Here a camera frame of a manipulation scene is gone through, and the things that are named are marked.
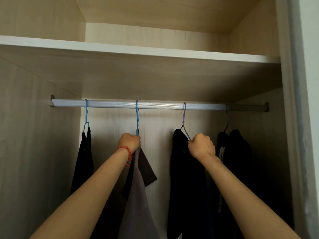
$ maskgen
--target fist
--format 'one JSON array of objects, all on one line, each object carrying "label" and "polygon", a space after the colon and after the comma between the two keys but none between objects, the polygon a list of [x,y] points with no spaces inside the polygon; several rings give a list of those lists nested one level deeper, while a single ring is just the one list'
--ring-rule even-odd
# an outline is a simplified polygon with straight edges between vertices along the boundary
[{"label": "fist", "polygon": [[215,146],[209,138],[199,133],[196,134],[193,140],[188,142],[188,149],[192,156],[203,163],[207,159],[215,157]]},{"label": "fist", "polygon": [[140,136],[133,136],[129,133],[123,133],[118,141],[118,147],[128,147],[131,152],[135,152],[140,145]]}]

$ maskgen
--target red bracelet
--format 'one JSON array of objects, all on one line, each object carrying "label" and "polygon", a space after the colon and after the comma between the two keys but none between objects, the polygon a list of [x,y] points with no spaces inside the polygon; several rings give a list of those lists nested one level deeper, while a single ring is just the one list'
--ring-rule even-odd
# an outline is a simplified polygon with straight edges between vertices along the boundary
[{"label": "red bracelet", "polygon": [[120,149],[120,148],[125,148],[125,149],[127,149],[127,151],[129,152],[129,159],[127,160],[127,163],[126,163],[126,167],[129,167],[130,164],[131,164],[131,159],[132,159],[131,150],[130,150],[128,147],[119,147],[118,149]]}]

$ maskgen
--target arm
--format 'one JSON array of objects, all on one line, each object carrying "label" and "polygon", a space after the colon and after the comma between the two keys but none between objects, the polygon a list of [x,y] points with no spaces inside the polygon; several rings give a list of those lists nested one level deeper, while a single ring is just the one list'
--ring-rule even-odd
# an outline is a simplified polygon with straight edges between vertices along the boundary
[{"label": "arm", "polygon": [[[119,147],[138,148],[140,137],[124,133]],[[118,149],[101,167],[36,230],[30,239],[86,239],[102,213],[105,203],[127,163],[129,153]]]},{"label": "arm", "polygon": [[261,199],[248,189],[215,156],[209,137],[197,134],[189,151],[213,178],[246,239],[300,239]]}]

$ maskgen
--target clothes hanger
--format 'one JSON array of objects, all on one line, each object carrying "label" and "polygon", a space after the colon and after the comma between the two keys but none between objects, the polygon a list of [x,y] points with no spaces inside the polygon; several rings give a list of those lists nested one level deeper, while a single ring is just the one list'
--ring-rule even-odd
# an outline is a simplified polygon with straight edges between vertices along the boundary
[{"label": "clothes hanger", "polygon": [[[139,121],[139,120],[138,120],[138,111],[139,111],[139,108],[138,108],[138,100],[136,100],[136,120],[137,120],[137,121]],[[136,127],[136,134],[135,134],[135,135],[136,135],[136,136],[139,135],[138,124],[137,124],[137,127]]]},{"label": "clothes hanger", "polygon": [[83,132],[85,131],[86,124],[90,128],[90,123],[87,121],[87,99],[85,99],[85,123],[84,123]]},{"label": "clothes hanger", "polygon": [[191,140],[190,136],[188,135],[186,129],[185,129],[185,113],[186,113],[186,102],[184,102],[184,114],[183,114],[183,125],[181,126],[181,129],[184,128],[184,131],[186,132],[189,140]]},{"label": "clothes hanger", "polygon": [[226,116],[227,116],[227,126],[226,126],[226,128],[225,128],[224,132],[226,132],[226,130],[227,130],[228,126],[229,126],[229,113],[228,113],[228,105],[226,105]]}]

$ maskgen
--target metal clothes rail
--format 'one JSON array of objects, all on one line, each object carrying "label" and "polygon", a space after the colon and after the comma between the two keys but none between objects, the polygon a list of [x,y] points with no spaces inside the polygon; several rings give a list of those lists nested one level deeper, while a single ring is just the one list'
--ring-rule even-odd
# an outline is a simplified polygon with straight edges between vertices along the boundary
[{"label": "metal clothes rail", "polygon": [[[54,107],[86,107],[85,100],[51,99]],[[135,101],[98,101],[87,100],[87,107],[98,108],[136,108]],[[139,109],[168,109],[183,110],[184,103],[167,102],[138,102]],[[264,105],[237,105],[237,104],[209,104],[209,103],[187,103],[187,110],[211,110],[211,111],[248,111],[268,112],[269,103]]]}]

